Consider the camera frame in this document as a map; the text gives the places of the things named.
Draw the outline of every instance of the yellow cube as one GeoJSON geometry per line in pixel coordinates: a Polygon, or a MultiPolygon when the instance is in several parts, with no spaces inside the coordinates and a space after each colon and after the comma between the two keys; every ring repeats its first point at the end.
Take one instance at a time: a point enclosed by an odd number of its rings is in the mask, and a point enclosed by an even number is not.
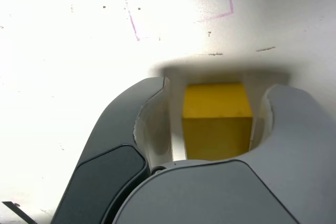
{"type": "Polygon", "coordinates": [[[182,118],[187,158],[214,161],[248,152],[252,118],[242,83],[188,86],[182,118]]]}

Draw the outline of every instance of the white surface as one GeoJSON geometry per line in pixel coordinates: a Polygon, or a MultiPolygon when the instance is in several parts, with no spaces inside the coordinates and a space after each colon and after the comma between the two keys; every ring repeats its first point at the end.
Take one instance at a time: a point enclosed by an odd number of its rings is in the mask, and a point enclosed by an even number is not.
{"type": "MultiPolygon", "coordinates": [[[[202,74],[281,66],[336,113],[334,0],[232,0],[232,14],[204,22],[195,21],[208,9],[231,11],[229,0],[127,2],[0,0],[0,200],[39,224],[50,222],[103,109],[167,65],[202,74]]],[[[17,220],[2,209],[0,223],[17,220]]]]}

